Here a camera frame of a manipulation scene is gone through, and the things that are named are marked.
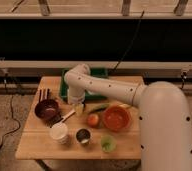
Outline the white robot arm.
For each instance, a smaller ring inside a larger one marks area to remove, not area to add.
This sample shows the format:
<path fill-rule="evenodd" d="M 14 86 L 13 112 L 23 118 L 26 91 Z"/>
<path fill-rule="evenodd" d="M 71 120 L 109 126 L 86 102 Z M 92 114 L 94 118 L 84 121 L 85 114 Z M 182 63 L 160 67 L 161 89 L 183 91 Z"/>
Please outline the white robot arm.
<path fill-rule="evenodd" d="M 180 88 L 165 81 L 144 85 L 93 77 L 86 64 L 67 71 L 64 81 L 71 104 L 91 91 L 139 109 L 142 171 L 192 171 L 191 112 Z"/>

